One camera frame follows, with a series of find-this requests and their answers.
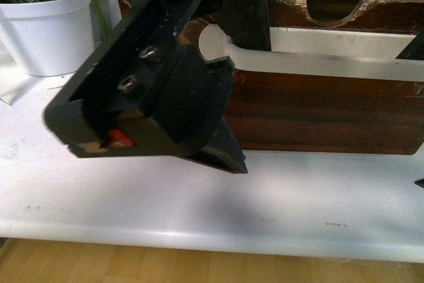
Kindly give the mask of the black gripper finger in drawer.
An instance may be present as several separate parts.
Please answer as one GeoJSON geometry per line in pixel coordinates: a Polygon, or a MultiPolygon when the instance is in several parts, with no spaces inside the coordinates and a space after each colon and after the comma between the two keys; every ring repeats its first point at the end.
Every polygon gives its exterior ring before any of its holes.
{"type": "Polygon", "coordinates": [[[267,0],[223,0],[211,16],[239,48],[271,50],[267,0]]]}

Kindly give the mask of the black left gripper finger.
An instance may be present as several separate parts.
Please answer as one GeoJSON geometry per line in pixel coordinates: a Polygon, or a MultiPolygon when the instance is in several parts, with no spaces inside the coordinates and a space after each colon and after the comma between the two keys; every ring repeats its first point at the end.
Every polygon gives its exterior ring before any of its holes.
{"type": "Polygon", "coordinates": [[[420,32],[396,57],[400,60],[424,59],[424,34],[420,32]]]}

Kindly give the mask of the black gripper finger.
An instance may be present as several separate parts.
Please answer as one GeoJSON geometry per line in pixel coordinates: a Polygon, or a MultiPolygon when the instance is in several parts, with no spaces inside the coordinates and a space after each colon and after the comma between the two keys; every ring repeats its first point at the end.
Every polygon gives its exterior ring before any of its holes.
{"type": "Polygon", "coordinates": [[[244,153],[224,117],[206,146],[185,159],[232,174],[248,172],[244,153]]]}

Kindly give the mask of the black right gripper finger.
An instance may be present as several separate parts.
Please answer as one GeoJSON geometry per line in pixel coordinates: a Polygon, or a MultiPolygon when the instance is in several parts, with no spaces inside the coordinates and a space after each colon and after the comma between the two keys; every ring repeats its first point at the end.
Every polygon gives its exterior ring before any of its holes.
{"type": "Polygon", "coordinates": [[[421,188],[424,188],[424,179],[415,181],[415,184],[421,188]]]}

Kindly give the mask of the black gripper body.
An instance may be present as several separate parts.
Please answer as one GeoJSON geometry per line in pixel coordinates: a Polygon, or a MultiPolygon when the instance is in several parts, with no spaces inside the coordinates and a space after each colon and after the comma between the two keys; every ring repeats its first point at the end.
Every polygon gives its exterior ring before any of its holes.
{"type": "Polygon", "coordinates": [[[131,9],[44,112],[80,158],[186,156],[215,134],[234,86],[230,58],[206,61],[180,34],[205,0],[129,0],[131,9]]]}

